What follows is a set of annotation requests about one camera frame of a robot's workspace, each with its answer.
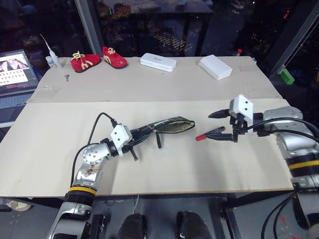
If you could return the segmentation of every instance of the floor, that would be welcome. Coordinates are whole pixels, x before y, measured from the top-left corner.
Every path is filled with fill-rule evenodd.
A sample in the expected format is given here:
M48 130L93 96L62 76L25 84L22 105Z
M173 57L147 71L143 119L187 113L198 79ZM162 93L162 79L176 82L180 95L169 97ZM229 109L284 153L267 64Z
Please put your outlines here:
M269 200L246 205L234 209L234 214L243 239L260 238L262 224L268 213L286 196L278 196ZM161 198L140 197L136 212L146 216L148 236L150 239L176 238L175 221L179 211L198 213L206 222L214 239L229 239L226 222L219 214L222 198L212 196L165 196ZM99 198L93 205L92 214L106 215L109 222L102 231L100 239L114 239L123 220L132 213L137 196L104 200ZM1 239L42 239L55 218L57 209L45 206L33 206L26 212L0 213ZM306 232L302 230L294 217L292 205L289 203L282 211L277 231L280 239L303 239ZM272 239L273 219L266 229L267 239Z

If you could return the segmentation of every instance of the glue bottle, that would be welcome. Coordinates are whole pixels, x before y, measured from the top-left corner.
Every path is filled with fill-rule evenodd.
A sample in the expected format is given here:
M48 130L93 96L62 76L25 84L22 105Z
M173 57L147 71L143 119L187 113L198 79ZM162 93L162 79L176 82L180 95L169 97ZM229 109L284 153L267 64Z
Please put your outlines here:
M54 64L56 65L56 67L57 67L58 69L62 69L62 66L61 66L61 64L60 64L60 62L59 62L59 60L58 60L58 57L55 55L54 51L51 50L51 48L49 47L48 43L46 42L46 40L44 39L43 36L42 36L42 38L43 38L43 40L44 40L44 42L45 42L47 48L49 49L49 54L50 54L50 56L51 56L51 58L52 58Z

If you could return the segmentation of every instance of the green object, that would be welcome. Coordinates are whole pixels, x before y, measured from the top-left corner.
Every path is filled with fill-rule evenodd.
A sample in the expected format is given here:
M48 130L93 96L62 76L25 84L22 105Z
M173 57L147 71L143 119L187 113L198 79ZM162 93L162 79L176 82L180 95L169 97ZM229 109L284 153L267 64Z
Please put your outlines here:
M289 73L287 69L284 69L282 73L280 74L280 78L285 82L287 85L292 85L292 83L295 81L293 76Z

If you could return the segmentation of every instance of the white box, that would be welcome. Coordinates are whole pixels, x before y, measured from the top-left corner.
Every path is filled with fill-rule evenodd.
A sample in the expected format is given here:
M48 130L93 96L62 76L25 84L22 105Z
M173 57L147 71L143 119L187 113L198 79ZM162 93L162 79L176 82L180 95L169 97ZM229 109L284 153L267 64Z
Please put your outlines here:
M172 72L177 65L177 61L174 59L170 59L163 56L157 56L150 53L145 53L140 58L140 63L145 66L153 67L168 72Z
M229 77L233 70L230 66L219 60L214 55L203 57L198 64L216 80Z

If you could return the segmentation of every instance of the glass wall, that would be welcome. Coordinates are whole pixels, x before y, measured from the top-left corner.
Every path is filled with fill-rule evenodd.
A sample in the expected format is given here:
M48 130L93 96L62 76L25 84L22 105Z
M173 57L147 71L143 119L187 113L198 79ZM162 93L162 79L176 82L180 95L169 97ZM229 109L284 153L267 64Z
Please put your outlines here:
M24 49L43 74L49 53L40 34L59 57L91 52L74 0L0 0L0 52Z
M286 68L295 79L287 98L301 109L304 119L319 125L319 20L297 47Z
M298 0L94 0L105 44L123 56L241 55L262 62Z

